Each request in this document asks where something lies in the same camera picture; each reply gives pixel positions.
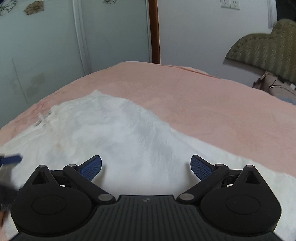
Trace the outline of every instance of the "ribbed black surface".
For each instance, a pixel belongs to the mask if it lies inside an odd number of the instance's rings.
[[[234,237],[215,230],[197,209],[178,204],[173,196],[121,196],[100,206],[93,218],[73,233],[51,238],[18,234],[13,241],[280,241],[273,233]]]

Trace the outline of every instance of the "pink bedsheet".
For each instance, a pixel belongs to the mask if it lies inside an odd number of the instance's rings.
[[[124,62],[42,99],[0,130],[0,145],[53,105],[95,89],[151,110],[172,128],[296,177],[296,106],[263,91],[176,66]]]

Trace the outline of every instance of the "wooden door frame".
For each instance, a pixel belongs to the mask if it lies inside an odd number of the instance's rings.
[[[152,63],[160,64],[160,44],[157,0],[148,0]]]

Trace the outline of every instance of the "white towel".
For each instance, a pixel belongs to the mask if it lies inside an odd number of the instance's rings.
[[[23,156],[12,170],[11,184],[15,188],[24,185],[38,165],[57,170],[99,155],[103,166],[93,182],[116,198],[120,194],[176,197],[199,182],[190,170],[194,154],[230,169],[252,164],[281,204],[275,233],[284,241],[296,239],[294,177],[173,130],[151,111],[123,98],[95,91],[54,106],[49,117],[0,147],[0,153]],[[4,226],[8,238],[17,234],[11,216]]]

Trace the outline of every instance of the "green headboard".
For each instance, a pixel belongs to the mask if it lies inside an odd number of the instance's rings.
[[[296,22],[282,19],[271,34],[250,34],[232,46],[226,59],[236,60],[296,83]]]

